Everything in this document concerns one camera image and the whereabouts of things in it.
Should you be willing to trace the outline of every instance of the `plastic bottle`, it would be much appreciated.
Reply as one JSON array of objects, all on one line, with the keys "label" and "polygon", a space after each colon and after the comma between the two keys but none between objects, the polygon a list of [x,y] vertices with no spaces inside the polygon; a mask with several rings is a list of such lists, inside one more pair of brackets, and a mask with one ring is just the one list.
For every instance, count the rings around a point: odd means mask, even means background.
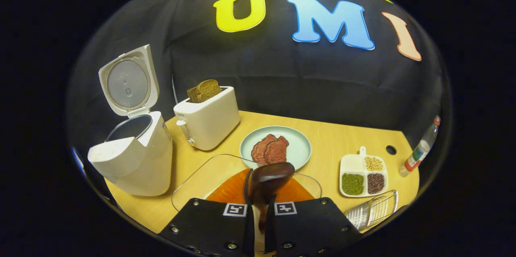
[{"label": "plastic bottle", "polygon": [[424,160],[424,157],[428,154],[430,149],[432,149],[432,146],[435,143],[435,138],[437,138],[437,130],[439,130],[440,123],[441,118],[439,116],[435,116],[432,125],[428,127],[428,130],[424,133],[418,147],[414,149],[409,158],[399,168],[399,174],[401,176],[407,176],[409,172],[413,171],[416,167],[418,167],[422,160]]}]

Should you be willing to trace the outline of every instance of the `meat slice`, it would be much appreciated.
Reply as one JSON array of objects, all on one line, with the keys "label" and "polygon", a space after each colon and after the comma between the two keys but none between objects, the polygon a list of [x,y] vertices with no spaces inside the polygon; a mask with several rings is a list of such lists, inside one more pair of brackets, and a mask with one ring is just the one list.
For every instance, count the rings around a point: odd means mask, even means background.
[{"label": "meat slice", "polygon": [[277,140],[278,138],[276,138],[276,136],[268,134],[267,136],[265,136],[264,139],[262,139],[262,141],[256,143],[253,147],[253,150],[251,151],[251,157],[253,158],[253,160],[257,163],[267,165],[264,158],[265,149],[269,143],[272,143]]},{"label": "meat slice", "polygon": [[286,162],[287,146],[289,146],[289,142],[283,136],[280,136],[277,141],[269,143],[265,149],[265,162],[268,164]]}]

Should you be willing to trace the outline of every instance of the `light blue plate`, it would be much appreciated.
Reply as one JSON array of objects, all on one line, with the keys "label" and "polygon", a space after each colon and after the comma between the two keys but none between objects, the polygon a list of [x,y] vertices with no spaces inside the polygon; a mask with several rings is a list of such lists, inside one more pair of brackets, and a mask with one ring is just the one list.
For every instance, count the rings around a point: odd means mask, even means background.
[{"label": "light blue plate", "polygon": [[[254,145],[264,139],[267,134],[272,134],[276,137],[283,136],[287,139],[289,142],[289,146],[287,146],[287,162],[291,163],[295,170],[300,169],[310,159],[312,145],[308,138],[301,132],[285,126],[262,127],[247,134],[240,144],[240,155],[242,158],[253,160],[251,151]],[[255,162],[244,161],[243,163],[253,169],[260,166]]]}]

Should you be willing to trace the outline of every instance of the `black cloth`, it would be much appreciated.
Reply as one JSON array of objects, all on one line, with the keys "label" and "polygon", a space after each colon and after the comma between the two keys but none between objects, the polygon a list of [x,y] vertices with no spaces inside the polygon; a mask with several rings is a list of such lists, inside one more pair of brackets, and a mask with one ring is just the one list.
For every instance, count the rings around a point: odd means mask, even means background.
[{"label": "black cloth", "polygon": [[[104,141],[126,119],[108,106],[98,70],[118,55],[151,45],[160,96],[152,110],[172,118],[177,100],[205,79],[233,86],[240,110],[403,131],[412,147],[439,114],[442,59],[431,38],[402,8],[385,0],[348,0],[364,7],[372,51],[344,44],[341,30],[331,43],[292,39],[295,6],[265,0],[266,16],[247,31],[218,29],[218,0],[131,0],[95,34],[79,57],[70,82],[71,145],[86,160],[89,147]],[[333,11],[339,0],[318,0]],[[422,61],[397,46],[394,27],[382,11],[404,20]],[[250,13],[249,0],[234,3],[235,18]]]}]

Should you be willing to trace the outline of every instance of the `yellow letter u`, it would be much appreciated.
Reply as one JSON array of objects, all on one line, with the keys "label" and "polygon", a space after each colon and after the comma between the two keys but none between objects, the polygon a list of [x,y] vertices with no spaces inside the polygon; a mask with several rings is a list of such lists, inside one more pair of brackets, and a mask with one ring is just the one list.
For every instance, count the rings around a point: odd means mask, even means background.
[{"label": "yellow letter u", "polygon": [[253,28],[265,18],[265,0],[251,0],[251,14],[244,19],[235,19],[233,3],[236,0],[218,0],[213,4],[217,9],[215,18],[221,31],[234,33]]}]

